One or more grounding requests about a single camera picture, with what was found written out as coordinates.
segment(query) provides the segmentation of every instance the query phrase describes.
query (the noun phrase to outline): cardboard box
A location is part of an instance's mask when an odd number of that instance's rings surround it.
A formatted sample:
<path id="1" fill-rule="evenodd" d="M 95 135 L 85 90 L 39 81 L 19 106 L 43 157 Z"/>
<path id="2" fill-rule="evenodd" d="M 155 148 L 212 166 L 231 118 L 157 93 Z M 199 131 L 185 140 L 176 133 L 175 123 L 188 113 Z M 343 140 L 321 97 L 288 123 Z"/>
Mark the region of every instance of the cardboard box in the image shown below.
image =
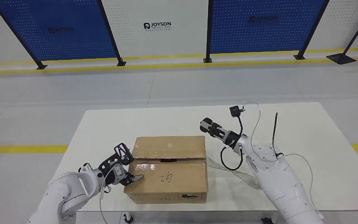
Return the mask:
<path id="1" fill-rule="evenodd" d="M 124 188 L 136 204 L 205 203 L 204 136 L 138 137 L 129 172 L 144 178 Z"/>

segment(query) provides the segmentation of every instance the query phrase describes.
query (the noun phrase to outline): yellow floor line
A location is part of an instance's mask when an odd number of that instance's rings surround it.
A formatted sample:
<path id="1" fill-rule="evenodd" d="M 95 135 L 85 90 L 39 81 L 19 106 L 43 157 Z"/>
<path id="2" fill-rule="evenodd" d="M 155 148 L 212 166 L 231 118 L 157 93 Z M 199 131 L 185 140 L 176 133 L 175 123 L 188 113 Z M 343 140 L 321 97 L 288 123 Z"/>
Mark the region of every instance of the yellow floor line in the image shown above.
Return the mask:
<path id="1" fill-rule="evenodd" d="M 322 50 L 306 50 L 306 53 L 334 53 L 343 52 L 344 49 L 322 49 Z M 358 48 L 352 48 L 350 52 L 358 52 Z M 240 52 L 240 53 L 223 53 L 211 54 L 211 57 L 235 57 L 248 55 L 275 55 L 275 54 L 297 54 L 297 50 L 280 51 L 280 52 Z M 154 56 L 137 56 L 137 57 L 123 57 L 123 60 L 150 60 L 150 59 L 171 59 L 171 58 L 205 58 L 205 54 L 182 54 L 182 55 L 154 55 Z M 73 60 L 47 60 L 44 64 L 54 63 L 79 63 L 79 62 L 110 62 L 116 61 L 117 58 L 91 58 L 91 59 L 73 59 Z M 0 62 L 0 66 L 16 66 L 35 64 L 34 62 Z"/>
<path id="2" fill-rule="evenodd" d="M 353 147 L 354 150 L 358 153 L 358 144 L 352 144 L 352 147 Z"/>
<path id="3" fill-rule="evenodd" d="M 113 70 L 132 70 L 132 69 L 161 69 L 161 68 L 195 68 L 195 67 L 222 67 L 222 66 L 262 66 L 276 64 L 309 64 L 309 63 L 334 63 L 327 58 L 306 59 L 306 60 L 259 60 L 244 62 L 213 62 L 213 63 L 182 63 L 182 64 L 142 64 L 136 66 L 103 66 L 103 67 L 75 67 L 75 68 L 46 68 L 37 69 L 12 69 L 0 70 L 0 74 L 26 74 L 26 73 L 54 73 L 54 72 L 93 72 L 93 71 L 113 71 Z"/>
<path id="4" fill-rule="evenodd" d="M 0 153 L 36 154 L 36 153 L 65 153 L 68 146 L 0 146 Z M 358 153 L 358 144 L 352 144 Z"/>

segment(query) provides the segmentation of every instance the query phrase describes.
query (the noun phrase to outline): joyson logo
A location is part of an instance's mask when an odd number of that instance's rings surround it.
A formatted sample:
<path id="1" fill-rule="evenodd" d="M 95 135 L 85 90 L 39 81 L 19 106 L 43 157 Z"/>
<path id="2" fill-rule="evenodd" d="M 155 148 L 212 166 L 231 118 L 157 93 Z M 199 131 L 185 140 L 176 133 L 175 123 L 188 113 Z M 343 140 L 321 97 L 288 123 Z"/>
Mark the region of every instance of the joyson logo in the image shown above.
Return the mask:
<path id="1" fill-rule="evenodd" d="M 145 22 L 146 31 L 167 31 L 172 30 L 172 22 Z"/>
<path id="2" fill-rule="evenodd" d="M 250 25 L 269 25 L 269 24 L 277 24 L 279 22 L 279 15 L 269 15 L 269 16 L 250 16 L 248 18 L 248 23 Z"/>
<path id="3" fill-rule="evenodd" d="M 56 27 L 56 28 L 49 27 L 48 31 L 50 32 L 50 34 L 57 34 L 60 32 L 74 31 L 74 28 L 73 27 Z"/>

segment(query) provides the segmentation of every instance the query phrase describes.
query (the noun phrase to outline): blue partition panel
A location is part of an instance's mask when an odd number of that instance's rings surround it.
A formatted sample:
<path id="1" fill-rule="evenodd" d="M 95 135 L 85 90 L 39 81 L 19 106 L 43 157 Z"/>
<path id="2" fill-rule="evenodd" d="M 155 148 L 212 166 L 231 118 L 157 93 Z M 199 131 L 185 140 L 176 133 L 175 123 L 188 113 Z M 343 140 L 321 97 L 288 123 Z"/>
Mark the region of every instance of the blue partition panel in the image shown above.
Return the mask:
<path id="1" fill-rule="evenodd" d="M 210 53 L 299 50 L 325 0 L 214 0 Z"/>
<path id="2" fill-rule="evenodd" d="M 37 60 L 116 57 L 96 0 L 0 0 Z"/>

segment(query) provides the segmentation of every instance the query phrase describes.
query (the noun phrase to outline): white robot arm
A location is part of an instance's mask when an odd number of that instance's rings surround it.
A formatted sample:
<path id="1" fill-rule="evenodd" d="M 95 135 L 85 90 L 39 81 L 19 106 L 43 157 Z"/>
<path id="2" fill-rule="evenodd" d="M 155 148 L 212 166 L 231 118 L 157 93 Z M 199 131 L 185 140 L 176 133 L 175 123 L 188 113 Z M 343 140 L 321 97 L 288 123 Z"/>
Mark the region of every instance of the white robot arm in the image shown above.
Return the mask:
<path id="1" fill-rule="evenodd" d="M 28 224 L 75 223 L 76 211 L 96 196 L 102 187 L 107 186 L 110 191 L 110 184 L 127 186 L 144 177 L 134 176 L 123 168 L 123 165 L 133 161 L 125 144 L 119 144 L 114 150 L 115 153 L 97 169 L 86 163 L 78 172 L 66 172 L 54 177 Z"/>
<path id="2" fill-rule="evenodd" d="M 233 117 L 239 118 L 244 109 L 230 108 Z M 250 137 L 225 130 L 211 119 L 200 123 L 200 130 L 220 139 L 239 155 L 244 155 L 262 190 L 288 224 L 324 224 L 320 214 L 313 208 L 303 185 L 285 156 L 273 146 L 252 146 Z"/>

